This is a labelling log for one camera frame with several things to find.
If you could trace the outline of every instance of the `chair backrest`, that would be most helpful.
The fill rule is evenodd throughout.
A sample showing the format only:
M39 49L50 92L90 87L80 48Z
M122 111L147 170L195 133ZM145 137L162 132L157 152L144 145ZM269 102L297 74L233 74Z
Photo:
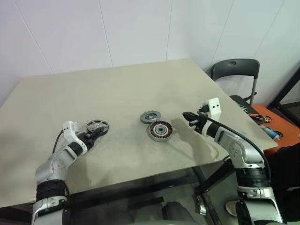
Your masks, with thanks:
M224 76L253 76L256 80L259 71L259 61L252 59L232 59L217 62L212 66L209 76L215 81Z

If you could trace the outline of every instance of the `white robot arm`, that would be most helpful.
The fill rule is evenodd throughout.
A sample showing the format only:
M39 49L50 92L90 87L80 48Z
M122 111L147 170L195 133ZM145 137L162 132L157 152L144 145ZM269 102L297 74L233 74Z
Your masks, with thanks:
M263 152L242 134L216 121L220 114L219 99L214 98L199 109L198 115L184 112L183 116L190 122L189 126L195 126L196 132L214 138L229 153L236 171L237 191L242 198L236 204L239 224L282 223Z
M67 121L63 124L63 134L68 146L53 153L36 170L37 195L33 205L32 225L68 225L70 213L66 208L68 188L66 176L68 168L91 149L97 138L104 135L108 128L98 127L93 132L77 133L77 124Z

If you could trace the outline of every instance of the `copper winding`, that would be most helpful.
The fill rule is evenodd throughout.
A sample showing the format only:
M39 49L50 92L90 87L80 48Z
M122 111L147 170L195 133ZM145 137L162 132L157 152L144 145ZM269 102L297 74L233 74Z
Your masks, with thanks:
M156 126L156 125L164 125L164 126L166 126L167 128L168 128L168 133L166 134L166 135L164 135L164 136L158 136L157 134L155 134L154 133L154 127ZM156 138L168 138L171 134L172 134L172 132L173 132L173 128L172 128L172 126L169 124L169 123L167 123L167 122L163 122L163 121L156 121L156 122L153 122L152 124L151 124L151 126L149 127L149 130L150 130L150 133L154 136L154 137L156 137Z

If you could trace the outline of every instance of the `cable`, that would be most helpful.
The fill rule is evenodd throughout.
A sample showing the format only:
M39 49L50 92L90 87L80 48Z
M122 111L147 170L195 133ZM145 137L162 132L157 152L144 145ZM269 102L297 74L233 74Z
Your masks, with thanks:
M230 159L230 156L226 156L225 158L223 158L223 159L222 159L223 163L228 163L228 164L231 164L231 165L232 165L232 163L230 163L228 159Z
M61 136L62 133L63 133L63 130L60 131L60 133L58 134L58 136L57 136L57 138L55 140L55 144L54 144L54 147L53 147L53 150L52 150L52 154L55 152L58 139L60 138L60 136Z
M206 115L204 115L204 114L202 114L202 113L200 113L199 116L202 117L202 118L205 118L205 119L207 119L207 120L209 120L209 121L211 121L211 122L213 122L213 123L215 123L215 124L217 124L217 125L219 125L220 127L223 127L223 128L225 128L225 129L231 131L232 133L234 133L234 134L236 134L237 136L239 136L241 139L244 139L246 142L248 142L249 144L251 144L252 147L253 147L253 148L261 155L261 157L263 158L263 160L264 160L264 165L265 165L265 167L266 167L266 169L267 169L266 172L267 172L268 178L269 178L269 180L271 180L271 169L270 169L269 162L268 162L267 158L265 157L265 155L263 154L263 152L262 152L262 151L261 151L261 150L260 150L260 149L259 149L259 148L251 141L251 140L249 140L248 138L246 138L244 135L240 134L239 132L237 132L237 131L231 129L230 127L228 127L228 126L226 126L226 125L224 125L224 124L222 124L222 123L220 123L220 122L217 122L217 121L215 121L215 120L209 118L208 116L206 116Z

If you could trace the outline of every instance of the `table top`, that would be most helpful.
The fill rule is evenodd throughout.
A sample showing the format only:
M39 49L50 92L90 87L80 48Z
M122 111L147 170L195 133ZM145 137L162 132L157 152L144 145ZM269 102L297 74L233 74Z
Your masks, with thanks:
M196 112L218 97L220 122L242 130L261 149L277 144L192 60L28 77L0 108L0 207L35 200L35 170L50 156L62 123L105 120L108 133L70 166L71 193L222 160L226 151L188 126ZM151 140L140 115L162 114L173 126L165 143ZM58 147L66 144L63 138Z

